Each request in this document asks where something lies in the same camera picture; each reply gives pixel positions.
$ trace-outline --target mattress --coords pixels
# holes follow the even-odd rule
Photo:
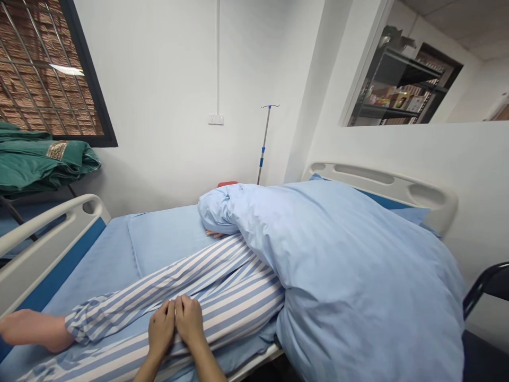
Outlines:
[[[79,303],[125,288],[142,277],[189,256],[217,239],[205,235],[195,205],[115,218],[86,253],[43,312],[65,316]],[[16,380],[51,358],[84,357],[88,349],[101,348],[147,331],[145,315],[98,344],[73,345],[58,355],[41,346],[15,346],[0,364],[0,380]],[[275,334],[275,320],[258,334],[215,352],[225,372],[233,371],[251,356],[263,353]],[[193,366],[181,370],[173,380],[197,380]]]

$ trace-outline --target striped pajamas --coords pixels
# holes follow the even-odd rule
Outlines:
[[[42,379],[39,365],[21,380],[131,380],[148,352],[147,332],[104,347],[93,345],[156,310],[164,300],[182,294],[200,302],[205,336],[213,350],[256,333],[284,304],[284,289],[272,269],[254,255],[240,234],[232,235],[121,291],[75,307],[65,319],[67,330],[91,349],[71,360],[57,356],[46,362],[47,375]],[[156,381],[171,379],[191,362],[176,334]]]

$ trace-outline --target bed frame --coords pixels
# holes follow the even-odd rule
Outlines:
[[[458,205],[456,195],[446,189],[402,175],[337,163],[314,163],[304,173],[308,180],[318,173],[325,179],[339,180],[368,194],[390,209],[425,207],[431,209],[425,223],[445,234]],[[74,270],[111,217],[95,195],[76,197],[35,217],[0,237],[0,257],[54,219],[66,220],[35,241],[29,248],[0,269],[0,318],[18,309],[41,311]],[[10,349],[0,349],[0,362]],[[239,382],[262,364],[283,354],[276,344],[249,360],[230,376]]]
[[[404,175],[352,164],[317,162],[309,166],[302,180],[308,180],[314,173],[349,184],[390,210],[430,209],[424,223],[441,236],[449,229],[458,209],[458,197],[453,191]]]

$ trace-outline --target green towel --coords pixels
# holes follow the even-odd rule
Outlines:
[[[0,121],[0,195],[16,199],[56,191],[101,167],[88,143],[51,138]]]

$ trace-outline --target foot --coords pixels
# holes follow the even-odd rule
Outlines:
[[[9,345],[36,344],[52,353],[67,349],[74,338],[65,328],[64,317],[53,317],[30,309],[18,310],[0,321],[0,335]]]

